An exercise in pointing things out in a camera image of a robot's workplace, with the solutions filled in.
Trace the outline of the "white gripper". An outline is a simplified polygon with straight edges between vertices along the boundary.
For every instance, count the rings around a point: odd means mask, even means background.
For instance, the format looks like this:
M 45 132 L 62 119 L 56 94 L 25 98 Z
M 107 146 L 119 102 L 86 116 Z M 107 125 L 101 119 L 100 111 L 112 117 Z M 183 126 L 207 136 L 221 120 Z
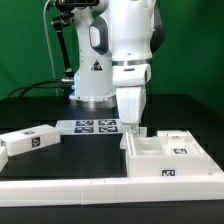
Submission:
M 146 104 L 145 85 L 150 78 L 149 64 L 113 67 L 113 86 L 116 88 L 119 118 L 123 124 L 131 125 L 134 136 L 140 134 L 138 124 Z

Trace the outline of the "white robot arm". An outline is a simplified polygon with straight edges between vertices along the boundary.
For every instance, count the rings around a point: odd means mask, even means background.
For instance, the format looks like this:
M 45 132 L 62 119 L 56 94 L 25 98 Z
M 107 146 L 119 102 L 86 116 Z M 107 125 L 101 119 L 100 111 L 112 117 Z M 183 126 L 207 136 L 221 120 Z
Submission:
M 99 0 L 75 8 L 74 24 L 80 65 L 71 101 L 117 107 L 121 123 L 138 135 L 152 54 L 164 39 L 158 0 Z

